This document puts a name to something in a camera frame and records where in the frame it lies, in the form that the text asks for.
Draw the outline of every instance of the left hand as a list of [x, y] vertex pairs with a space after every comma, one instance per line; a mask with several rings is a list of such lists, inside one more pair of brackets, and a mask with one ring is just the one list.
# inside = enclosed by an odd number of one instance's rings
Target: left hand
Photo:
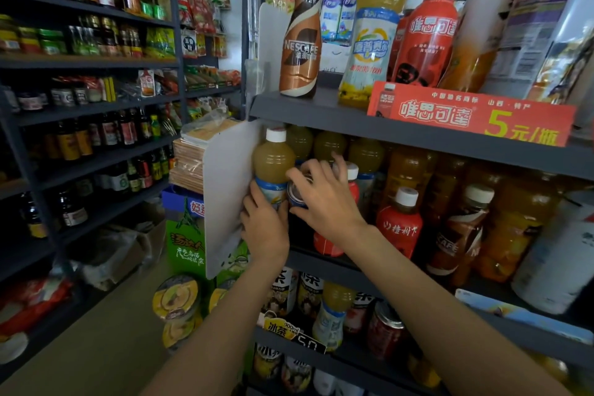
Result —
[[278, 212], [266, 200], [257, 183], [249, 184], [251, 195], [243, 198], [239, 217], [243, 223], [241, 237], [248, 243], [255, 262], [278, 266], [285, 265], [289, 256], [288, 202], [284, 201]]

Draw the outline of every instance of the floor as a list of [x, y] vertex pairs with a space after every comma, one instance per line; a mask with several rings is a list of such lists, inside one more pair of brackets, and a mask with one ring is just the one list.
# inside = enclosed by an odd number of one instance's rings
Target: floor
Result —
[[0, 385], [0, 395], [136, 395], [167, 359], [155, 289], [171, 275], [166, 259], [130, 276]]

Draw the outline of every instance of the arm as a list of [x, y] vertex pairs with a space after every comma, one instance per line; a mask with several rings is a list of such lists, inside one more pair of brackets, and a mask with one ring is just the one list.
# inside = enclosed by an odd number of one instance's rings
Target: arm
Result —
[[448, 389], [457, 396], [567, 396], [569, 392], [522, 350], [457, 301], [360, 216], [342, 157], [338, 179], [326, 162], [287, 175], [308, 206], [291, 212], [342, 248], [396, 309]]
[[142, 396], [231, 394], [260, 309], [289, 253], [286, 202], [277, 213], [255, 182], [250, 188], [241, 213], [242, 238], [251, 254], [248, 269]]

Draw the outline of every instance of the price tag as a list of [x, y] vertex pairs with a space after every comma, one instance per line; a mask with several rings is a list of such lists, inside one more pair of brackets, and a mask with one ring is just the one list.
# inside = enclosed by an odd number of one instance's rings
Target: price tag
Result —
[[563, 147], [575, 106], [375, 82], [368, 116]]
[[264, 330], [276, 333], [287, 340], [299, 343], [301, 346], [311, 349], [312, 351], [319, 352], [320, 354], [326, 353], [326, 347], [322, 343], [308, 337], [308, 335], [301, 332], [301, 329], [282, 318], [265, 318], [263, 328]]

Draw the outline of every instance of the hand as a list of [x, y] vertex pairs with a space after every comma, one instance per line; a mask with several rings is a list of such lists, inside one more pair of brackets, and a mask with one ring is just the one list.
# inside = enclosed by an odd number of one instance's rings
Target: hand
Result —
[[[359, 228], [367, 227], [367, 223], [349, 190], [345, 159], [334, 152], [332, 157], [338, 165], [338, 178], [327, 161], [308, 160], [301, 166], [301, 171], [297, 168], [287, 171], [287, 177], [293, 181], [308, 207], [293, 207], [291, 213], [344, 249], [344, 245], [353, 239]], [[311, 173], [313, 184], [303, 176], [306, 172]]]
[[288, 202], [284, 201], [276, 212], [255, 181], [249, 189], [251, 195], [243, 198], [245, 210], [239, 215], [241, 237], [248, 243], [253, 260], [278, 266], [280, 272], [289, 256]]

